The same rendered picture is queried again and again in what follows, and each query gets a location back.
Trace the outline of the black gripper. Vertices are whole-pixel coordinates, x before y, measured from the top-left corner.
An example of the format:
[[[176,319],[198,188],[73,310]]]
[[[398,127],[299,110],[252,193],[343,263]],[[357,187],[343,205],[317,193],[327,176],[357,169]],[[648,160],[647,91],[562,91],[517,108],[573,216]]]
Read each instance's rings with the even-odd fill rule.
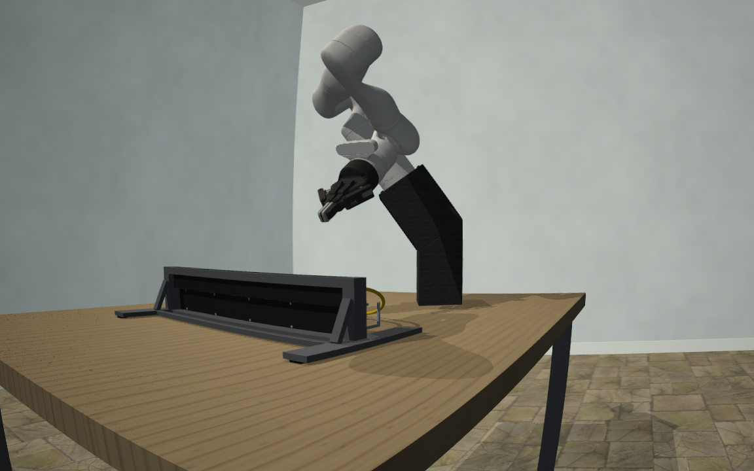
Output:
[[[352,159],[340,172],[337,183],[330,190],[318,190],[322,209],[318,211],[321,222],[329,222],[344,208],[353,207],[373,199],[373,190],[379,184],[379,174],[364,159]],[[325,199],[326,198],[326,199]]]

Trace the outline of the dark grey patch panel rack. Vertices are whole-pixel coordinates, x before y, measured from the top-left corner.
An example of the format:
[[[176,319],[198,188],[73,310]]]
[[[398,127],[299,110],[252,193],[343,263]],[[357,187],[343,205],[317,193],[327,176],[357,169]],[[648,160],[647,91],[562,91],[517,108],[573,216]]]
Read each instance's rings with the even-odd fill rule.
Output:
[[[162,307],[164,297],[166,307]],[[154,308],[120,310],[115,315],[121,319],[159,315],[307,346],[283,352],[284,360],[297,364],[326,360],[422,333],[422,327],[397,326],[367,334],[367,329],[380,326],[380,302],[377,302],[377,324],[370,326],[367,326],[367,306],[367,277],[164,266],[164,281]]]

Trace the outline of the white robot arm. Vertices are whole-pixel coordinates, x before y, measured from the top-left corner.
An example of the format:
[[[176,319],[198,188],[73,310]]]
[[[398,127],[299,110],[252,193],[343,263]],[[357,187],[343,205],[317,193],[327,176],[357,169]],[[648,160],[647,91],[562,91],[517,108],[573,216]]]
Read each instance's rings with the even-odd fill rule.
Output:
[[[415,170],[406,155],[417,151],[420,136],[386,90],[362,83],[381,52],[379,35],[365,25],[351,25],[339,33],[322,49],[325,69],[312,93],[312,105],[324,118],[352,110],[341,129],[347,142],[337,145],[337,153],[350,161],[364,159],[373,165],[379,185],[387,190]]]

